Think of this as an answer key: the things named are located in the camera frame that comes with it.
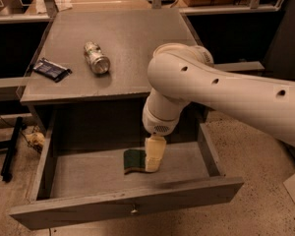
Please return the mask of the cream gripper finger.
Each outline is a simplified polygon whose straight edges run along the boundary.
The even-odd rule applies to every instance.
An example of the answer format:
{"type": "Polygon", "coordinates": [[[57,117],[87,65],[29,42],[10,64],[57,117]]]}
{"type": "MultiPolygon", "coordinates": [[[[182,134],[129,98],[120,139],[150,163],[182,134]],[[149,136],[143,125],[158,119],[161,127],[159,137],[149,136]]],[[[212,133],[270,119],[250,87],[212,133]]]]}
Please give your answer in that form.
{"type": "Polygon", "coordinates": [[[156,172],[159,169],[166,148],[166,140],[157,135],[146,138],[146,172],[156,172]]]}

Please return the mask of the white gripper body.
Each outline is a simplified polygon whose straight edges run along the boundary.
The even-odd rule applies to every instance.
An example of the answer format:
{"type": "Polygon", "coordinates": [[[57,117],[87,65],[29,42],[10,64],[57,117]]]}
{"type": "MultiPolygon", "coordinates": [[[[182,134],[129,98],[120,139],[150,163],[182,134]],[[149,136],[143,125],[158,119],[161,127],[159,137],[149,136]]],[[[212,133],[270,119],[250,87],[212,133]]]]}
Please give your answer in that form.
{"type": "Polygon", "coordinates": [[[177,105],[146,104],[143,110],[143,124],[152,135],[167,136],[179,122],[181,109],[177,105]]]}

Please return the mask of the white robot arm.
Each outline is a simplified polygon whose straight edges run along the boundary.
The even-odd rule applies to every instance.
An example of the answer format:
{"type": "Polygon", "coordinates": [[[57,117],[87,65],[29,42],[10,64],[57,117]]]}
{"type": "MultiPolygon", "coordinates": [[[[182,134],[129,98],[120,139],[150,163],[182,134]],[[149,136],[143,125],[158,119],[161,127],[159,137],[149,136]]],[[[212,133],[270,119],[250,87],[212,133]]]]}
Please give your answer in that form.
{"type": "Polygon", "coordinates": [[[147,170],[158,169],[164,147],[191,102],[223,112],[295,147],[295,82],[229,73],[214,68],[202,46],[167,43],[157,47],[147,67],[151,92],[143,110],[147,170]]]}

